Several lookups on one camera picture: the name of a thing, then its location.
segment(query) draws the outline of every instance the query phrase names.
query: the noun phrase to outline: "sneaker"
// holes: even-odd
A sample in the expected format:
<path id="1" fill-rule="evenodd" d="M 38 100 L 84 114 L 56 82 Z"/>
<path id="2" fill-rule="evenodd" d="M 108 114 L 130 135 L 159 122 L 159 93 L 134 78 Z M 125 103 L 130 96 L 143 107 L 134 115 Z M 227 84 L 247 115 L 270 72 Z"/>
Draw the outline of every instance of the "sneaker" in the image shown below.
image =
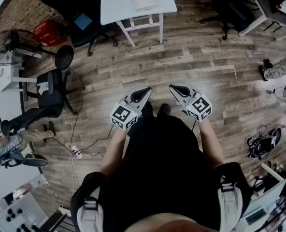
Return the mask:
<path id="1" fill-rule="evenodd" d="M 170 113 L 171 113 L 171 107 L 168 104 L 164 103 L 161 105 L 157 116 L 159 116 L 159 115 L 170 115 Z"/>
<path id="2" fill-rule="evenodd" d="M 271 62 L 269 59 L 263 60 L 263 63 L 264 63 L 264 66 L 265 66 L 267 69 L 270 69 L 270 68 L 273 67 L 272 62 Z"/>
<path id="3" fill-rule="evenodd" d="M 54 137 L 56 136 L 55 127 L 52 121 L 48 122 L 48 129 L 53 132 Z"/>
<path id="4" fill-rule="evenodd" d="M 266 78 L 264 77 L 265 71 L 267 71 L 267 69 L 266 69 L 265 67 L 263 67 L 262 65 L 260 65 L 260 66 L 259 66 L 259 73 L 260 73 L 260 75 L 262 76 L 262 79 L 263 79 L 265 82 L 267 82 L 268 79 L 266 79 Z"/>

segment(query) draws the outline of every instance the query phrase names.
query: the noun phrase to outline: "table leg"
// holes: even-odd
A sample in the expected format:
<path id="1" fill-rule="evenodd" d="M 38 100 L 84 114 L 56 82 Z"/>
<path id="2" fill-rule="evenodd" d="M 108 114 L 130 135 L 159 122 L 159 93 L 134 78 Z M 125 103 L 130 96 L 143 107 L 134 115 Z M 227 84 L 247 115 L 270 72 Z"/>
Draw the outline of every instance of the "table leg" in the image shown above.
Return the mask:
<path id="1" fill-rule="evenodd" d="M 255 27 L 259 26 L 262 22 L 266 21 L 267 17 L 263 14 L 262 16 L 260 16 L 257 20 L 255 20 L 254 22 L 252 22 L 252 24 L 250 24 L 247 28 L 245 28 L 243 31 L 239 32 L 239 36 L 244 36 L 245 34 L 247 34 L 248 32 L 250 32 L 251 30 L 253 30 Z"/>
<path id="2" fill-rule="evenodd" d="M 120 27 L 120 29 L 122 29 L 123 33 L 125 34 L 125 36 L 127 37 L 127 39 L 129 40 L 129 42 L 131 43 L 132 47 L 135 48 L 135 44 L 132 41 L 130 35 L 128 34 L 128 32 L 126 31 L 124 25 L 122 24 L 121 21 L 116 21 L 116 23 L 118 24 L 118 26 Z"/>
<path id="3" fill-rule="evenodd" d="M 163 13 L 159 14 L 159 38 L 160 38 L 160 44 L 162 44 L 162 38 L 163 38 Z"/>
<path id="4" fill-rule="evenodd" d="M 276 41 L 279 41 L 279 40 L 282 40 L 282 39 L 284 39 L 284 38 L 286 38 L 286 35 L 285 35 L 285 36 L 283 36 L 283 37 L 275 38 L 275 40 L 276 40 Z"/>
<path id="5" fill-rule="evenodd" d="M 24 77 L 13 77 L 12 80 L 14 82 L 27 82 L 27 83 L 36 83 L 36 78 L 24 78 Z"/>

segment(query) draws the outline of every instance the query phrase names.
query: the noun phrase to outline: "black cloth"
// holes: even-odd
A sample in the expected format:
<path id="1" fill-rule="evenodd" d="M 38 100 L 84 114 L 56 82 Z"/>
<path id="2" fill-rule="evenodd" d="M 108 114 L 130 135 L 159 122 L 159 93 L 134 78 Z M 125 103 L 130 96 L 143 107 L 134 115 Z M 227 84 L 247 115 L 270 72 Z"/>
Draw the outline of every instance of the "black cloth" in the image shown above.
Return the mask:
<path id="1" fill-rule="evenodd" d="M 88 174 L 71 200 L 71 216 L 84 198 L 100 186 L 104 232 L 122 232 L 142 218 L 176 213 L 218 230 L 220 178 L 239 182 L 246 210 L 250 192 L 240 165 L 224 164 L 212 170 L 199 150 L 194 133 L 178 118 L 149 117 L 142 121 L 120 166 L 111 176 Z"/>

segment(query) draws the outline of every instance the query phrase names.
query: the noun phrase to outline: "electric fan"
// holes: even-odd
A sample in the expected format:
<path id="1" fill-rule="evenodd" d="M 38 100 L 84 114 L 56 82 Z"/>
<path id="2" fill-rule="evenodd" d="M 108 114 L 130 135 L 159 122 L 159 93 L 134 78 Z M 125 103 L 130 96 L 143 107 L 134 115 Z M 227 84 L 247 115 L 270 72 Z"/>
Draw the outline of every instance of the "electric fan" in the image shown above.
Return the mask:
<path id="1" fill-rule="evenodd" d="M 11 29 L 0 32 L 0 65 L 16 65 L 29 60 L 37 52 L 55 57 L 57 68 L 64 70 L 73 60 L 74 51 L 70 45 L 62 46 L 57 53 L 41 48 L 38 36 L 30 31 Z"/>

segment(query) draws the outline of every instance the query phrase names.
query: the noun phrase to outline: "wooden floor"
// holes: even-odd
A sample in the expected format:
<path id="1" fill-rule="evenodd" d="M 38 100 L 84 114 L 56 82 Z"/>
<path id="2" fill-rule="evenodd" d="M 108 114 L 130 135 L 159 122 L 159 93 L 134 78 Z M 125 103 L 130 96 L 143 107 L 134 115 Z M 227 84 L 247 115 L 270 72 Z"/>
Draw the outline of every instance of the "wooden floor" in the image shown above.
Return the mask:
<path id="1" fill-rule="evenodd" d="M 108 116 L 114 103 L 127 90 L 137 86 L 152 87 L 150 101 L 155 113 L 162 103 L 168 103 L 172 115 L 192 127 L 194 120 L 182 113 L 168 88 L 171 83 L 188 82 L 205 93 L 213 104 L 209 118 L 226 161 L 239 162 L 249 180 L 260 174 L 261 162 L 246 156 L 248 146 L 245 141 L 249 136 L 259 135 L 257 128 L 260 125 L 272 129 L 286 121 L 286 104 L 266 93 L 266 90 L 285 85 L 286 77 L 263 82 L 257 69 L 264 58 L 277 62 L 286 57 L 286 39 L 274 40 L 275 36 L 285 35 L 286 29 L 272 33 L 271 28 L 264 32 L 268 25 L 264 23 L 244 37 L 230 29 L 228 40 L 223 41 L 219 22 L 198 23 L 200 19 L 215 15 L 211 8 L 204 6 L 207 1 L 176 0 L 178 12 L 166 14 L 164 18 L 163 44 L 159 44 L 156 29 L 144 29 L 132 34 L 137 46 L 132 48 L 126 37 L 116 30 L 118 47 L 100 39 L 91 57 L 86 56 L 87 45 L 77 48 L 71 68 L 82 76 L 86 86 L 84 103 L 78 118 L 65 107 L 59 118 L 51 119 L 57 130 L 56 139 L 70 148 L 76 119 L 72 144 L 79 149 L 89 146 L 97 138 L 107 137 L 111 127 Z M 37 77 L 53 68 L 54 60 L 45 56 L 41 61 L 30 62 L 25 76 Z M 78 76 L 72 73 L 67 87 L 81 85 Z M 281 96 L 282 89 L 276 94 Z M 75 110 L 79 110 L 82 96 L 82 92 L 77 92 L 69 98 Z M 37 107 L 35 99 L 26 104 L 27 109 L 31 107 Z M 47 121 L 41 119 L 31 127 L 37 128 Z M 200 137 L 198 125 L 194 133 Z M 73 161 L 78 185 L 86 174 L 97 170 L 102 158 L 97 153 L 104 154 L 108 144 L 109 140 L 100 140 L 86 151 L 96 156 L 84 154 L 83 159 Z M 35 148 L 41 145 L 42 142 L 34 142 Z M 73 190 L 70 153 L 53 140 L 48 140 L 37 153 L 49 159 L 44 172 L 50 187 L 45 185 L 32 194 L 47 215 L 51 215 L 60 205 L 55 194 L 63 206 L 70 205 Z M 268 160 L 286 165 L 286 127 L 282 142 L 264 162 Z"/>

